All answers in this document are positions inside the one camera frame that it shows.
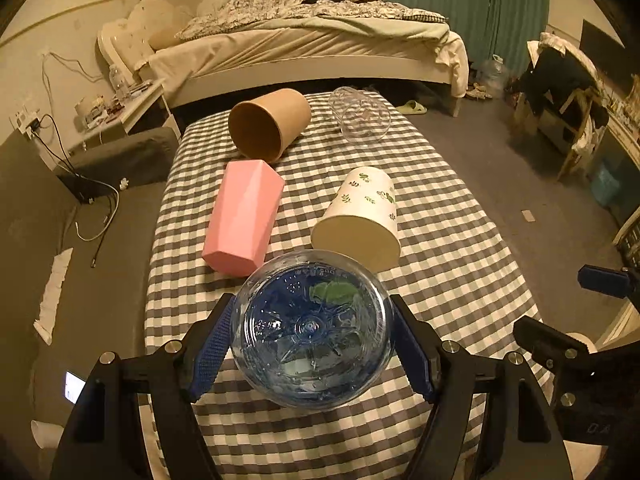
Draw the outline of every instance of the green slipper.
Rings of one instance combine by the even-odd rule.
[[[398,110],[402,115],[422,115],[427,113],[427,108],[422,106],[418,101],[407,101],[406,104],[402,106],[397,106],[396,110]]]

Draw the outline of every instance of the slipper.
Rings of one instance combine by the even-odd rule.
[[[397,106],[396,110],[398,110],[402,115],[422,115],[427,113],[427,108],[422,106],[418,101],[407,101],[406,104],[402,106]]]
[[[465,97],[469,97],[471,99],[484,99],[486,97],[486,94],[481,90],[474,88],[472,90],[467,90]]]

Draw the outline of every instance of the kraft paper cup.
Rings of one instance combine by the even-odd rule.
[[[247,158],[275,162],[311,120],[306,98],[283,88],[243,101],[229,113],[229,133],[236,148]]]
[[[311,244],[349,256],[371,272],[395,267],[400,241],[391,178],[370,166],[352,170],[313,227]]]
[[[49,424],[39,420],[31,421],[31,433],[40,449],[57,449],[63,431],[65,428],[57,424]]]

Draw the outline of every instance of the checkered tablecloth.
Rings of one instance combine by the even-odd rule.
[[[399,265],[378,275],[387,290],[401,294],[441,338],[472,353],[501,358],[516,349],[513,322],[525,314],[539,318],[538,310],[509,248],[464,182],[385,100],[389,132],[365,147],[341,137],[329,94],[306,97],[311,123],[273,165],[286,186],[266,259],[310,248],[311,227],[347,173],[377,166],[394,182],[402,244]],[[147,352],[182,338],[223,292],[237,292],[244,281],[213,272],[200,257],[225,166],[240,158],[227,117],[221,112],[189,126],[175,157],[151,257]],[[548,380],[540,366],[532,368],[541,382]],[[466,452],[478,443],[483,409],[484,396],[475,396]],[[430,406],[412,392],[394,355],[374,386],[346,406],[323,413],[282,408],[249,386],[229,351],[194,410],[225,478],[396,478]]]

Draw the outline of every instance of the floral comforter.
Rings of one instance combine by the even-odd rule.
[[[437,12],[410,9],[401,4],[379,0],[356,3],[357,0],[332,2],[318,0],[315,4],[302,4],[304,0],[229,0],[216,14],[197,16],[181,30],[177,37],[183,41],[195,40],[213,34],[226,34],[252,23],[266,20],[312,18],[386,18],[424,23],[447,23]]]

